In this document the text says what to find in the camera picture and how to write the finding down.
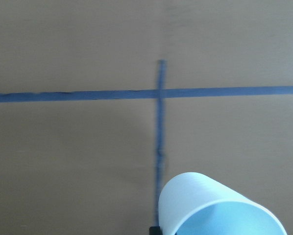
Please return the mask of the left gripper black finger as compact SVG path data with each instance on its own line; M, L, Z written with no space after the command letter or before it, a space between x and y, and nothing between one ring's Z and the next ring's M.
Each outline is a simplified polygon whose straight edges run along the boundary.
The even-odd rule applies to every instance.
M161 235L161 228L159 226L151 226L149 228L149 235Z

